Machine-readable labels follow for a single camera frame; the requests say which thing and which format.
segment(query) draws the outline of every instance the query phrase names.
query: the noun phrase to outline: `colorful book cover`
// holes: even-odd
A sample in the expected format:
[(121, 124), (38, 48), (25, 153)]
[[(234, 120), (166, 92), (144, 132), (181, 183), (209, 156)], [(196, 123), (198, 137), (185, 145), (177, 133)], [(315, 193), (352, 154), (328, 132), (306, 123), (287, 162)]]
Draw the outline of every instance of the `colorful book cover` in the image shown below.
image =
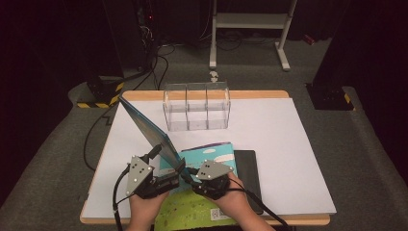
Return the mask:
[[(237, 174), (234, 149), (230, 142), (184, 150), (179, 155), (181, 158), (186, 158), (187, 167), (200, 168), (205, 160), (212, 160), (232, 167)], [(173, 170), (165, 160), (161, 160), (161, 174)], [(193, 192), (191, 186), (181, 180), (180, 187), (172, 190), (163, 203), (156, 217), (155, 230), (182, 230), (232, 224), (237, 223), (224, 216), (216, 204)]]

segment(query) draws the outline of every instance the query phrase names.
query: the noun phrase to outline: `metal stand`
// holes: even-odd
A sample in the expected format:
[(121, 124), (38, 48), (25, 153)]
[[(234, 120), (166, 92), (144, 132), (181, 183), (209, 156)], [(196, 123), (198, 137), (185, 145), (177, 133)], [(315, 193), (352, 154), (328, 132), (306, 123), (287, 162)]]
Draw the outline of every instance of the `metal stand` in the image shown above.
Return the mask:
[(291, 26), (296, 3), (297, 0), (292, 0), (288, 13), (217, 13), (217, 0), (214, 0), (210, 69), (217, 67), (217, 28), (256, 28), (282, 30), (281, 38), (275, 42), (275, 46), (283, 70), (289, 71), (291, 68), (283, 46)]

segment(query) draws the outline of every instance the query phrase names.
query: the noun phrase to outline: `plastic compartment box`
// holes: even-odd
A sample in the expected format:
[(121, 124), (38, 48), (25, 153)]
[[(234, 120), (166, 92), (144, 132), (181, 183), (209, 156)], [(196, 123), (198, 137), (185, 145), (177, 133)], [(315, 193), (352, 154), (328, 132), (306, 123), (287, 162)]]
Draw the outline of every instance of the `plastic compartment box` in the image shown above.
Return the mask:
[(225, 82), (168, 84), (163, 109), (168, 131), (225, 129), (230, 95)]

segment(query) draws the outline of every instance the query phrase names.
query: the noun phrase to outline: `black backdrop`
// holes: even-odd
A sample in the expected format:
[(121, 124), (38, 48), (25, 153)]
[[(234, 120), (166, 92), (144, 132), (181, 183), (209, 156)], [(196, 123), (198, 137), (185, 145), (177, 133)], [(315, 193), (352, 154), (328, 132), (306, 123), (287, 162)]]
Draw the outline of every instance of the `black backdrop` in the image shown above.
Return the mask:
[(68, 91), (85, 79), (62, 8), (62, 1), (0, 5), (1, 204), (72, 108)]
[(328, 88), (356, 89), (377, 137), (406, 183), (407, 12), (406, 0), (350, 0), (314, 80)]

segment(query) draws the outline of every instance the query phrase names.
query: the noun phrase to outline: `white tabletop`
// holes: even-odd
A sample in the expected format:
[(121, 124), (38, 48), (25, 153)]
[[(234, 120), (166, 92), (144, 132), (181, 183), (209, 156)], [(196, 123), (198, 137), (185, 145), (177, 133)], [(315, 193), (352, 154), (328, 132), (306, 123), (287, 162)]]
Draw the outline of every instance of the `white tabletop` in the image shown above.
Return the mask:
[[(263, 202), (275, 214), (336, 213), (291, 98), (231, 99), (227, 129), (186, 132), (167, 131), (162, 101), (131, 102), (168, 133), (178, 151), (221, 141), (230, 141), (237, 150), (255, 150)], [(81, 220), (114, 218), (112, 194), (117, 177), (132, 155), (142, 156), (150, 149), (136, 124), (119, 105)], [(125, 197), (126, 180), (125, 177), (119, 185), (118, 200)], [(119, 212), (122, 218), (130, 217), (128, 200), (119, 204)]]

